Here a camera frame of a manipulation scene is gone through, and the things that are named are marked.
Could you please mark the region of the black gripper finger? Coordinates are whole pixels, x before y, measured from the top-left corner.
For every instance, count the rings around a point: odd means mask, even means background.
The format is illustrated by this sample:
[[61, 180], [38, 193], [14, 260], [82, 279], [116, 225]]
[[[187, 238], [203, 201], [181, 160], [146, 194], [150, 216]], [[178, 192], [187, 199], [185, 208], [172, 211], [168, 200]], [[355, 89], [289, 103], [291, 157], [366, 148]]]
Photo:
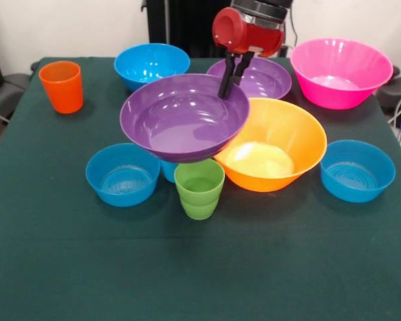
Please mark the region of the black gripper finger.
[[233, 74], [233, 82], [236, 85], [240, 85], [243, 78], [245, 70], [249, 67], [251, 60], [253, 59], [255, 53], [248, 51], [241, 56], [241, 61], [238, 63], [235, 72]]
[[233, 74], [235, 71], [235, 55], [233, 53], [227, 53], [225, 57], [225, 71], [221, 80], [221, 85], [218, 91], [218, 97], [226, 100], [231, 92], [231, 86], [233, 83]]

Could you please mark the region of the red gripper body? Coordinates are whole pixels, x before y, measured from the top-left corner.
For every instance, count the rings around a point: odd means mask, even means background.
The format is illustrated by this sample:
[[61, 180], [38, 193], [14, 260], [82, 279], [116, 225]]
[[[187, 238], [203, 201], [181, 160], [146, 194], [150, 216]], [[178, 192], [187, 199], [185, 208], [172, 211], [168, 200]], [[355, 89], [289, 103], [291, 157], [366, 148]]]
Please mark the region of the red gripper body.
[[282, 25], [273, 29], [243, 20], [243, 14], [231, 7], [220, 10], [213, 20], [213, 40], [229, 53], [244, 54], [248, 51], [260, 57], [270, 57], [281, 48], [284, 41]]

